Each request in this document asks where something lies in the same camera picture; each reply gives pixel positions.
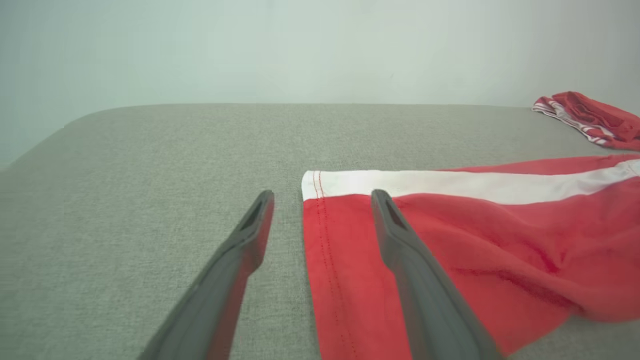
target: seam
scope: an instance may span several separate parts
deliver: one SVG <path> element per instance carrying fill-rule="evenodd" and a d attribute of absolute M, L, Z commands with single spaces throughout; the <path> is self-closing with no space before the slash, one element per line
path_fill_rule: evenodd
<path fill-rule="evenodd" d="M 322 172 L 318 171 L 318 184 L 320 185 L 320 194 L 322 194 L 322 202 L 323 202 L 323 213 L 324 213 L 324 237 L 326 238 L 327 250 L 329 253 L 329 262 L 331 263 L 333 279 L 335 280 L 335 284 L 337 287 L 338 296 L 340 298 L 340 309 L 344 312 L 344 297 L 342 296 L 342 289 L 340 288 L 340 281 L 338 280 L 338 273 L 335 271 L 335 265 L 333 264 L 333 254 L 331 252 L 331 241 L 329 241 L 329 227 L 328 227 L 328 215 L 326 211 L 326 196 L 324 196 L 324 189 L 322 187 Z M 358 359 L 358 353 L 356 352 L 356 348 L 353 344 L 353 337 L 351 336 L 351 331 L 349 330 L 349 324 L 345 326 L 347 329 L 347 336 L 349 337 L 349 343 L 351 344 L 351 350 L 353 351 L 353 355 L 356 359 Z"/>
<path fill-rule="evenodd" d="M 326 256 L 324 254 L 324 245 L 323 245 L 323 233 L 322 233 L 322 218 L 320 217 L 320 196 L 318 194 L 318 189 L 316 186 L 316 171 L 314 170 L 312 173 L 312 178 L 314 180 L 314 190 L 316 191 L 316 211 L 317 211 L 317 219 L 318 219 L 318 235 L 319 235 L 319 242 L 320 242 L 320 253 L 322 254 L 322 260 L 324 263 L 324 272 L 327 274 L 327 279 L 329 280 L 329 291 L 331 293 L 331 302 L 335 303 L 335 294 L 333 293 L 333 283 L 331 281 L 331 273 L 329 272 L 329 266 L 327 265 L 326 262 Z M 335 324 L 338 327 L 338 329 L 341 328 L 340 326 L 340 319 L 338 318 L 338 311 L 336 310 L 335 306 L 332 306 L 333 308 L 333 318 L 335 319 Z M 340 334 L 340 340 L 342 341 L 342 344 L 344 344 L 344 336 L 342 334 Z"/>

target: red and white striped fabric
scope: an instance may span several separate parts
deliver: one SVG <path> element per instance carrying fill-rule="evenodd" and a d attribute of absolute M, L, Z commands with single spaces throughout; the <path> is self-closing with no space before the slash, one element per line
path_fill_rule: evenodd
<path fill-rule="evenodd" d="M 640 317 L 640 156 L 446 171 L 309 171 L 304 238 L 324 359 L 411 359 L 371 191 L 386 190 L 500 349 L 576 313 Z"/>
<path fill-rule="evenodd" d="M 540 97 L 531 110 L 564 122 L 604 147 L 640 151 L 640 118 L 577 92 Z"/>

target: white wall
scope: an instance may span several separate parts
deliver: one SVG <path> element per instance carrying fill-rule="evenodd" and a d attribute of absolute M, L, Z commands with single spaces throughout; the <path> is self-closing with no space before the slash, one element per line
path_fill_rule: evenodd
<path fill-rule="evenodd" d="M 0 0 L 0 166 L 66 123 L 168 102 L 640 113 L 638 0 Z"/>

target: gray fabric surface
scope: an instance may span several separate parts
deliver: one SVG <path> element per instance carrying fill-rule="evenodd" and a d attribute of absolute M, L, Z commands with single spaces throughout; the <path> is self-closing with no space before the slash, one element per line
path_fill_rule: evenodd
<path fill-rule="evenodd" d="M 0 174 L 2 359 L 132 359 L 263 189 L 276 210 L 233 359 L 319 359 L 306 170 L 611 153 L 525 108 L 159 105 L 103 111 Z M 640 323 L 571 320 L 515 359 L 630 359 Z"/>

